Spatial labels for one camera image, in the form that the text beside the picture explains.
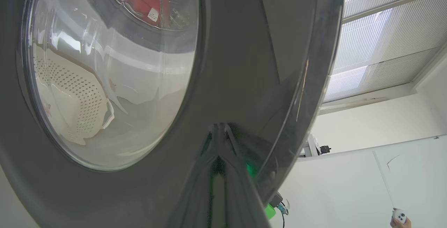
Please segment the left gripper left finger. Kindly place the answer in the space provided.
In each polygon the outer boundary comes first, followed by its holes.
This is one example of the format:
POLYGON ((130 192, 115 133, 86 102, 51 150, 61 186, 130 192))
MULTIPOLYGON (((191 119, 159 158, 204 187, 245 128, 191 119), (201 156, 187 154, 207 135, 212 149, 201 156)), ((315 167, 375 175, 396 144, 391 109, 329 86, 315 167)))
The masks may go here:
POLYGON ((217 124, 208 127, 199 155, 168 219, 168 228, 209 228, 212 222, 215 138, 217 124))

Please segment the person hand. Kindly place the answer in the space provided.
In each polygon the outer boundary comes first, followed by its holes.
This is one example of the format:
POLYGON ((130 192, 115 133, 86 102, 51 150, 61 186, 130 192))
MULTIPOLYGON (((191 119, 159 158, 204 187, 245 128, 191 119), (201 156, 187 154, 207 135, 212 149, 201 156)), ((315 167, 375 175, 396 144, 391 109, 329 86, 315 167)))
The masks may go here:
POLYGON ((402 223, 401 219, 396 219, 396 218, 392 217, 392 219, 390 221, 390 226, 392 228, 412 228, 412 223, 409 218, 406 218, 405 222, 402 223))

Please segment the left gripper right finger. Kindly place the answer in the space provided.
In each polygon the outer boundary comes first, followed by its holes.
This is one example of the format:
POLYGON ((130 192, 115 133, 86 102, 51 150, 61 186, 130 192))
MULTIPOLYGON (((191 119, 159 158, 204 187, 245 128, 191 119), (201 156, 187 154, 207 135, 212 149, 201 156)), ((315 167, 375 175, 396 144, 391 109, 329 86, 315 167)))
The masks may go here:
POLYGON ((265 208, 228 124, 219 125, 219 158, 224 165, 228 227, 269 228, 265 208))

